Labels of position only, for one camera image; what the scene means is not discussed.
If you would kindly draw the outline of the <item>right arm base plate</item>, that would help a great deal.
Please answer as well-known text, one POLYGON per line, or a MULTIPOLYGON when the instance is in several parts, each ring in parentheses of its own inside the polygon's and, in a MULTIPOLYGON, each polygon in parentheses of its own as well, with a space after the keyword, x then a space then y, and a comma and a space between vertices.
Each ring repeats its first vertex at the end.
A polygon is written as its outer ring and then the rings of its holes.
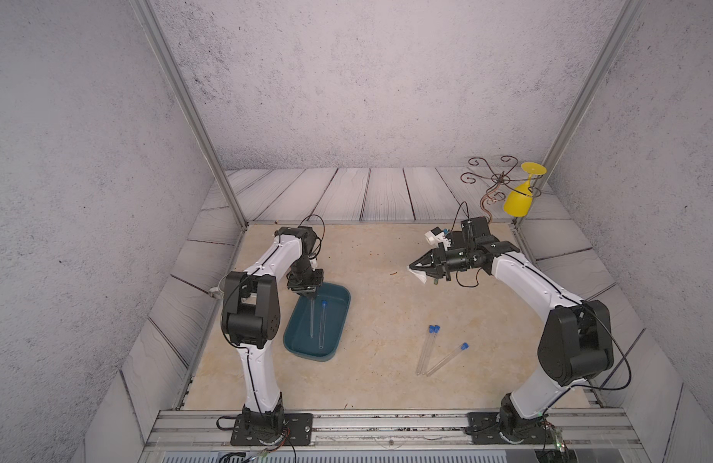
POLYGON ((474 445, 551 446, 555 438, 546 420, 506 417, 500 412, 471 412, 464 428, 474 445))

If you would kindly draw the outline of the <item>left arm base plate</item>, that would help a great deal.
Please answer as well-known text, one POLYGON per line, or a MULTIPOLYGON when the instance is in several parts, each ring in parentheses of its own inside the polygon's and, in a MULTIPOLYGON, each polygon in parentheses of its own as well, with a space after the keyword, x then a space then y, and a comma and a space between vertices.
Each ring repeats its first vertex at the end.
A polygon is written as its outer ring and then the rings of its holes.
POLYGON ((238 415, 231 431, 233 447, 266 446, 279 444, 307 447, 311 444, 314 416, 310 413, 259 413, 238 415))

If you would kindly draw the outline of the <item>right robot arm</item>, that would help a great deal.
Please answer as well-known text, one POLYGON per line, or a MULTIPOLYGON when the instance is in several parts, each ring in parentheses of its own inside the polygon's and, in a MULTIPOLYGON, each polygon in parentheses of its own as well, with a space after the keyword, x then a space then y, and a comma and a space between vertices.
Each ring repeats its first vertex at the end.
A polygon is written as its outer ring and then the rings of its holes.
POLYGON ((537 350, 539 366, 501 400, 498 430, 509 443, 523 442, 561 397, 614 364, 605 304, 566 291, 508 241, 488 242, 473 249, 447 250, 438 245, 408 268, 422 280, 449 280, 462 271, 484 270, 512 289, 544 322, 537 350))

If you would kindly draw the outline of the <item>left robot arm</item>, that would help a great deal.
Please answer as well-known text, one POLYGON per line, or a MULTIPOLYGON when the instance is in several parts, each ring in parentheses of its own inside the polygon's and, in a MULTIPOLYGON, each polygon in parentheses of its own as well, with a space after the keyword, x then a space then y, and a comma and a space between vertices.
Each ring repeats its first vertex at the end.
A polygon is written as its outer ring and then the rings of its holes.
POLYGON ((320 237, 311 227, 282 227, 273 244, 244 271, 223 280, 221 332, 241 358, 246 383, 244 428, 275 439, 284 432, 283 395, 275 378, 271 342, 281 322, 278 285, 314 300, 324 282, 314 264, 320 237))

